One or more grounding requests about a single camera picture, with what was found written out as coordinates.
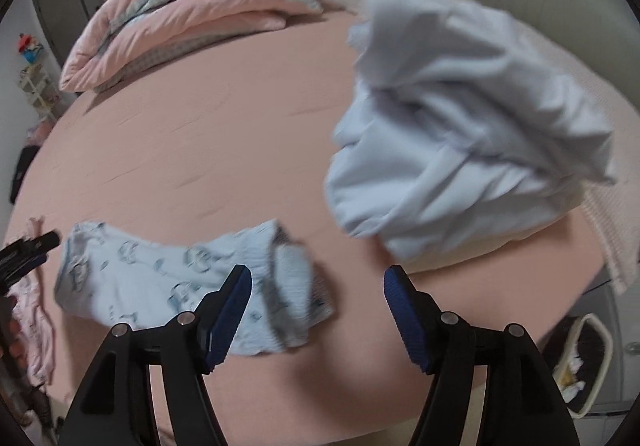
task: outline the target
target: folded quilt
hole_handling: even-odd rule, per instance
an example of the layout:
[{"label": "folded quilt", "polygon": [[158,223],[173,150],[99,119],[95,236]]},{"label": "folded quilt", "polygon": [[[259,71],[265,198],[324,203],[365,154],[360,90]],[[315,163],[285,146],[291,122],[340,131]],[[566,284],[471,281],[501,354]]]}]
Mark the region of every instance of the folded quilt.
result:
[{"label": "folded quilt", "polygon": [[543,227],[612,183],[612,129],[508,13],[467,0],[363,0],[353,104],[328,205],[397,259]]},{"label": "folded quilt", "polygon": [[[60,88],[82,92],[100,85],[104,88],[108,81],[113,85],[133,68],[148,68],[149,61],[158,60],[148,53],[163,45],[172,46],[164,57],[177,57],[193,46],[195,37],[206,36],[212,43],[281,29],[287,16],[321,12],[318,0],[108,0],[69,54]],[[121,72],[138,58],[144,63]]]}]

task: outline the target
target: blue gripper pad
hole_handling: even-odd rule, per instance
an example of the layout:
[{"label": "blue gripper pad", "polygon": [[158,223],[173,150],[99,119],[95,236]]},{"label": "blue gripper pad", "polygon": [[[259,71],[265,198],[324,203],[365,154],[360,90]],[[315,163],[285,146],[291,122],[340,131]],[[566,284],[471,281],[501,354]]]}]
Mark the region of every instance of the blue gripper pad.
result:
[{"label": "blue gripper pad", "polygon": [[216,322],[209,331],[209,350],[205,352],[205,361],[211,370],[224,362],[251,296],[251,272],[244,265],[241,267],[242,272],[237,283],[228,294]]},{"label": "blue gripper pad", "polygon": [[412,300],[405,290],[404,282],[398,278],[399,274],[405,275],[405,273],[401,268],[398,267],[398,269],[396,270],[396,266],[389,267],[385,272],[386,303],[396,321],[409,358],[420,367],[422,372],[426,373],[433,361],[428,350],[427,334],[414,310]]}]

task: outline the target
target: bed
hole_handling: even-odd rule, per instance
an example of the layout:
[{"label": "bed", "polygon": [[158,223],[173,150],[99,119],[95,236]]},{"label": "bed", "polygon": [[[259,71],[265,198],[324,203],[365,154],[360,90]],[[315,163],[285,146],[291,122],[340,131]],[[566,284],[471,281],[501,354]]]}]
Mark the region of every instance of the bed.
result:
[{"label": "bed", "polygon": [[[626,57],[640,51],[640,32],[624,0],[480,1],[510,10],[638,100],[640,78]],[[574,32],[562,25],[561,8],[581,19]],[[577,32],[594,18],[604,27],[586,43]],[[354,52],[345,39],[354,21],[348,11],[299,18],[282,31],[207,47],[106,92],[82,94],[36,156],[7,232],[7,239],[21,235],[29,217],[44,216],[46,231],[64,235],[80,220],[103,220],[151,241],[188,245],[279,219],[307,247],[337,314],[314,327],[304,347],[230,356],[206,378],[230,444],[317,445],[383,429],[417,416],[430,386],[386,307],[390,257],[375,241],[344,235],[323,198],[335,152],[330,134],[352,97]],[[593,76],[540,39],[574,73]],[[600,42],[596,53],[589,43]],[[604,80],[598,86],[617,93]],[[45,307],[56,329],[49,393],[69,403],[108,330],[55,305],[59,264],[57,250],[44,267]],[[412,280],[474,325],[517,321],[539,340],[603,264],[598,236],[574,209],[530,238]],[[159,368],[152,382],[156,418],[169,429]]]}]

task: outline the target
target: wall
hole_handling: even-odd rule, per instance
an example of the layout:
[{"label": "wall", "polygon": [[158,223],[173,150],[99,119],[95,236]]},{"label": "wall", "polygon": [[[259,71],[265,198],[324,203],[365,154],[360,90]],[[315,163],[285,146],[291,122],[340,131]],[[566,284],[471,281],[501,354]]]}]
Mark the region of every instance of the wall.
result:
[{"label": "wall", "polygon": [[0,235],[4,235],[11,215],[11,179],[28,127],[37,121],[17,86],[18,73],[26,62],[17,52],[20,32],[34,34],[46,48],[44,66],[57,80],[60,67],[50,55],[31,0],[14,0],[0,22]]}]

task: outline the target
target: finger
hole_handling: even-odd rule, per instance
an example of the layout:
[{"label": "finger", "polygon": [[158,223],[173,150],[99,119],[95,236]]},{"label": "finger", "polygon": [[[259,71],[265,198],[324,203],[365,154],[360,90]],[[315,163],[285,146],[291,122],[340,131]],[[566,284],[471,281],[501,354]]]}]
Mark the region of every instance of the finger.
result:
[{"label": "finger", "polygon": [[20,334],[22,327],[20,326],[20,322],[16,320],[9,321],[9,332],[11,332],[14,337],[17,337]]},{"label": "finger", "polygon": [[24,345],[20,340],[15,340],[11,345],[9,345],[9,353],[16,359],[24,355]]}]

